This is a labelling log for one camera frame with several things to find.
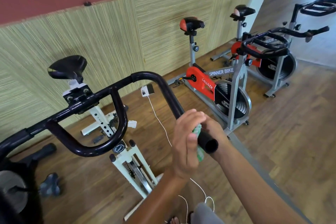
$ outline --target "bamboo wall panel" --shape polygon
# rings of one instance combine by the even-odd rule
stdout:
[[[111,0],[0,28],[0,141],[67,107],[62,98],[67,82],[47,73],[54,61],[84,56],[84,81],[94,92],[136,71],[164,75],[189,61],[189,39],[179,28],[183,17],[205,22],[195,37],[199,57],[235,36],[236,22],[229,15],[248,1]],[[144,84],[129,85],[120,95]],[[100,105],[109,103],[106,98]]]
[[[214,0],[209,21],[207,52],[227,43],[237,34],[237,22],[230,18],[235,6],[248,4],[249,0]]]
[[[167,74],[188,62],[189,38],[179,27],[186,16],[196,16],[206,24],[195,37],[197,56],[205,54],[212,5],[213,0],[135,0],[146,69]]]

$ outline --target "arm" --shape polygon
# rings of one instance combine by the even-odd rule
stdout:
[[[149,196],[126,221],[127,224],[162,223],[176,198],[198,167],[197,137],[192,133],[206,119],[195,109],[185,112],[177,121],[172,139],[172,165],[164,172]]]
[[[207,116],[204,127],[219,143],[219,148],[212,157],[220,164],[253,223],[306,223],[231,145],[219,123]]]

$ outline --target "human hand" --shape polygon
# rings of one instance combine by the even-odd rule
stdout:
[[[194,128],[206,120],[204,112],[191,109],[176,120],[172,140],[173,171],[182,179],[189,179],[198,167],[197,136]]]
[[[208,115],[205,114],[206,120],[202,122],[202,128],[204,128],[212,138],[216,139],[218,142],[218,149],[211,154],[211,157],[220,162],[221,156],[225,147],[229,144],[228,136],[224,132],[222,126],[215,121],[214,119],[210,118]]]

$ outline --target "person's right hand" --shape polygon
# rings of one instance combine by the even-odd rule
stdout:
[[[222,126],[208,115],[205,114],[205,116],[206,120],[201,123],[202,128],[204,128],[210,134],[210,136],[212,136],[212,138],[218,141],[218,149],[213,154],[211,154],[211,157],[217,162],[220,162],[221,155],[224,154],[223,152],[225,147],[230,144],[230,142]]]

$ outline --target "red chain guard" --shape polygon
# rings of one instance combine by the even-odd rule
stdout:
[[[189,84],[212,101],[215,101],[215,82],[197,67],[189,67],[187,69],[186,77],[191,77],[191,75],[196,77],[196,81],[188,80]]]
[[[240,48],[241,44],[242,44],[241,41],[237,41],[237,42],[235,42],[235,43],[232,45],[232,47],[231,47],[231,53],[237,53],[237,49]],[[258,53],[261,53],[261,51],[259,51],[259,50],[257,49],[257,47],[255,47],[255,46],[253,46],[253,45],[248,44],[248,47],[251,48],[251,49],[253,49],[253,50],[255,50],[255,51],[258,52]],[[251,58],[251,55],[248,54],[246,58],[247,58],[247,59],[250,59],[250,58]],[[261,66],[261,59],[254,59],[254,60],[252,61],[252,66],[260,67],[260,66]]]

